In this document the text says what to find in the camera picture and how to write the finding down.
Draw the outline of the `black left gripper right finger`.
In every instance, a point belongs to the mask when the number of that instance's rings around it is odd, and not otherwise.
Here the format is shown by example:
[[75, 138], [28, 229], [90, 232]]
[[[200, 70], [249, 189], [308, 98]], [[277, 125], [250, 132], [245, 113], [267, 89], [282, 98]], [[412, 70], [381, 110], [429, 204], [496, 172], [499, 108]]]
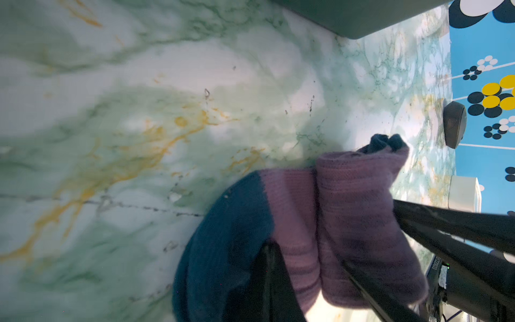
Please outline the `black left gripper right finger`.
[[490, 298], [488, 321], [514, 320], [514, 264], [469, 246], [466, 241], [514, 253], [514, 220], [394, 201], [402, 230], [469, 279]]

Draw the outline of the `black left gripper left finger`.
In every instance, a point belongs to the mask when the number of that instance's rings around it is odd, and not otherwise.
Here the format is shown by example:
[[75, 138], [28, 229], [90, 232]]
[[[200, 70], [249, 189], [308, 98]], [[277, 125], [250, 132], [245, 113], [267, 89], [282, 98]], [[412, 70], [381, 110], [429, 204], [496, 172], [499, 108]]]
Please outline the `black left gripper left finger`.
[[267, 241], [257, 255], [238, 321], [305, 321], [280, 246]]

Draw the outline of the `purple teal sock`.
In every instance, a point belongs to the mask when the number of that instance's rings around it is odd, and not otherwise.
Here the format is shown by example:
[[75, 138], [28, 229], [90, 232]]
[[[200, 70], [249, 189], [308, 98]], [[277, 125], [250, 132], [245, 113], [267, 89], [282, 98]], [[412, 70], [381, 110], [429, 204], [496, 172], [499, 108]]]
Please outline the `purple teal sock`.
[[376, 134], [355, 152], [322, 154], [303, 169], [264, 169], [229, 187], [188, 242], [174, 278], [178, 321], [238, 321], [262, 246], [280, 250], [301, 310], [318, 297], [368, 304], [347, 262], [404, 305], [427, 298], [417, 255], [394, 215], [390, 187], [409, 156], [399, 135]]

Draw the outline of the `green compartment tray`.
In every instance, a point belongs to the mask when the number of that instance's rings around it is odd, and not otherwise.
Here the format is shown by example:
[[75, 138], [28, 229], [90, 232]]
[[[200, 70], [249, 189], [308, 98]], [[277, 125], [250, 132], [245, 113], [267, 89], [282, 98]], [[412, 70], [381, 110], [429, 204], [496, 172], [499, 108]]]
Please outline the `green compartment tray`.
[[278, 0], [277, 4], [357, 40], [446, 4], [445, 0]]

